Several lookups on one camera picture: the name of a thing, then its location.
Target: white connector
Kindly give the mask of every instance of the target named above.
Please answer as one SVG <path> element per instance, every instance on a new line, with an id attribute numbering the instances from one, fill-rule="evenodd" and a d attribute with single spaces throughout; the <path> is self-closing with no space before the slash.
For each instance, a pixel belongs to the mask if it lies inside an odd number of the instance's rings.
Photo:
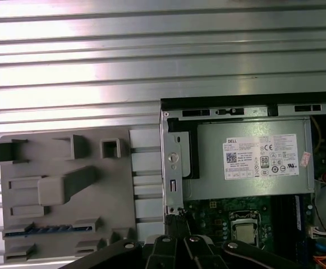
<path id="1" fill-rule="evenodd" d="M 314 234 L 315 229 L 318 230 L 319 227 L 317 227 L 317 226 L 308 226 L 307 227 L 307 233 L 308 233 L 308 235 L 309 235 L 309 237 L 311 239 L 318 239 L 319 238 L 319 236 L 317 234 Z"/>

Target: sticker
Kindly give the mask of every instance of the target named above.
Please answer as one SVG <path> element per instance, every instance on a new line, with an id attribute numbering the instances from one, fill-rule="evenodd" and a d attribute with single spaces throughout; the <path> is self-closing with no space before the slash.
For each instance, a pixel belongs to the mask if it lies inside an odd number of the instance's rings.
<path id="1" fill-rule="evenodd" d="M 311 157 L 311 153 L 304 151 L 301 157 L 300 166 L 307 167 L 310 161 L 310 157 Z"/>
<path id="2" fill-rule="evenodd" d="M 295 195 L 296 202 L 296 226 L 301 231 L 301 211 L 300 211 L 300 198 Z"/>
<path id="3" fill-rule="evenodd" d="M 226 180 L 299 174 L 295 134 L 228 138 L 223 154 Z"/>

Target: motherboard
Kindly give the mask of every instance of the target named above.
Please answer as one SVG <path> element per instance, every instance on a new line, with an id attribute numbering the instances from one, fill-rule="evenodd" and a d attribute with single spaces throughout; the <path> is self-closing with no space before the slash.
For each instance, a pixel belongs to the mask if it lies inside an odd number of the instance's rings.
<path id="1" fill-rule="evenodd" d="M 185 208 L 217 246 L 233 239 L 274 252 L 270 196 L 186 201 Z"/>

